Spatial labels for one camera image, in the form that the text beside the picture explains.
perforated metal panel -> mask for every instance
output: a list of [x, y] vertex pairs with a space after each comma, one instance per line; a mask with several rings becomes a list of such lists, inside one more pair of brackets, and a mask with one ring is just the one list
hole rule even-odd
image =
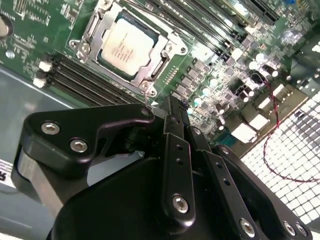
[[[242, 161], [293, 212], [308, 224], [320, 217], [320, 182], [297, 183], [270, 172], [263, 161], [260, 142]], [[320, 93], [281, 123], [268, 141], [266, 159], [282, 176], [320, 179]]]

